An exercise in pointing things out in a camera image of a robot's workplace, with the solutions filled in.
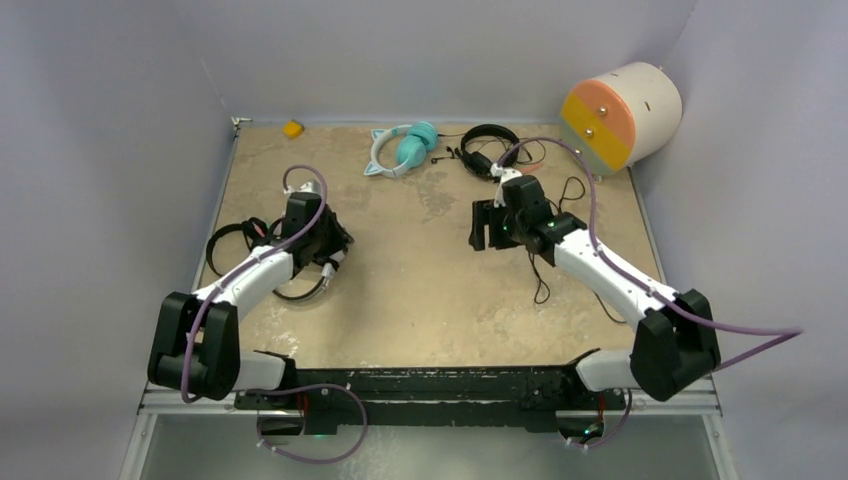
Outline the black headphones with pink mic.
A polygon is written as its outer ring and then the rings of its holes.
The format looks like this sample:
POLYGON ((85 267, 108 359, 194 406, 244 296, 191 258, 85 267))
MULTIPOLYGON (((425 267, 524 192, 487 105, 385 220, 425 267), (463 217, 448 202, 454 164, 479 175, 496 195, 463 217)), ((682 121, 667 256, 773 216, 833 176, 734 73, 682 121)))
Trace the black headphones with pink mic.
MULTIPOLYGON (((497 179, 490 173, 489 169, 492 165, 494 165, 495 160, 494 157, 490 158, 486 154, 482 153, 481 150, 484 146, 489 143, 493 143, 495 141, 501 143, 505 152, 510 150, 513 146, 518 143, 526 140, 526 138, 519 137, 515 134, 511 129, 497 124, 480 124, 472 127, 464 134, 439 134, 439 137, 459 137, 460 144, 458 147, 446 147, 448 151, 447 157, 433 157, 431 159, 432 164, 438 163, 440 160, 445 159, 458 159, 461 161, 463 167, 475 177, 486 180, 497 182, 497 179), (472 149, 471 144, 478 144, 479 148, 472 149)), ((538 159, 534 159, 533 155, 529 152, 526 146, 521 147, 517 152, 513 152, 510 156, 510 159, 507 160, 506 166, 508 168, 514 168, 518 166, 518 170, 522 173, 530 173, 536 167, 541 167, 544 162, 547 150, 544 145, 542 146, 542 154, 538 159), (526 156, 525 159, 521 158, 522 153, 526 156)), ((554 202, 551 199, 547 199, 546 201, 550 203, 556 213, 562 213, 563 211, 563 202, 572 202, 582 199, 586 195, 586 186, 585 183, 580 180, 576 176, 569 176, 563 183, 563 188, 560 194, 559 199, 554 202), (580 187, 581 191, 577 195, 568 195, 568 188, 570 184, 575 183, 580 187)), ((531 266, 532 272, 536 278, 536 291, 534 293, 533 302, 536 305, 542 305, 546 303, 550 299, 551 290, 549 285, 542 279, 538 268, 536 266, 536 256, 528 253, 527 258, 529 264, 531 266)), ((602 308, 606 317, 611 320, 615 324, 624 325, 626 322, 622 319, 615 318, 601 300, 600 296, 596 293, 593 293, 600 307, 602 308)))

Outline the black headphones with cable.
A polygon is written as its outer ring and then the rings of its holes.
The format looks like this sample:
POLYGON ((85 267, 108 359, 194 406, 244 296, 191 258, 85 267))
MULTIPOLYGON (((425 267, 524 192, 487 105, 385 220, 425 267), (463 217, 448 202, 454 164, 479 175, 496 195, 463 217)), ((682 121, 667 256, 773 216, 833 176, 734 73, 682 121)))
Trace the black headphones with cable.
POLYGON ((260 246, 273 246, 282 240, 282 219, 266 222, 258 217, 249 217, 235 223, 225 224, 218 227, 205 245, 204 259, 207 267, 217 277, 222 277, 224 271, 217 265, 218 244, 223 242, 224 260, 227 260, 233 251, 236 251, 237 239, 241 241, 243 252, 252 252, 260 246))

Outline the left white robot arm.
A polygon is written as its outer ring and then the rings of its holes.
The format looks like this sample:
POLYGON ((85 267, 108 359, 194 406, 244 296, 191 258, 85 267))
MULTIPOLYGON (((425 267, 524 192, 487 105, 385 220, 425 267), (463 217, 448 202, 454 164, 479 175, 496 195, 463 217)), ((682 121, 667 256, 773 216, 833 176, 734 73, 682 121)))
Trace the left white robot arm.
POLYGON ((216 282, 193 293, 165 297, 147 365, 149 382, 180 392, 187 403, 259 390, 272 408, 292 405, 298 382, 285 373, 288 360, 242 349, 239 323, 304 268, 316 264, 327 271, 336 269, 351 243, 320 194, 291 194, 279 236, 261 240, 216 282))

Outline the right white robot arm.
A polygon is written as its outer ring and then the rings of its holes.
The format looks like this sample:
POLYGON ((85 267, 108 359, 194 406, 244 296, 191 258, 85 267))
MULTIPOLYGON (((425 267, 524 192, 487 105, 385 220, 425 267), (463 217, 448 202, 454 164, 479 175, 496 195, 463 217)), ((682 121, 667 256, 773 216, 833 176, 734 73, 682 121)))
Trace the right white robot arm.
POLYGON ((680 293, 623 260, 590 224, 555 212, 533 176, 508 175, 495 198, 473 202, 468 243, 476 251, 524 248, 579 280, 633 330, 630 349, 596 350, 570 363, 561 392, 573 406, 616 388, 667 401, 721 364, 706 297, 680 293))

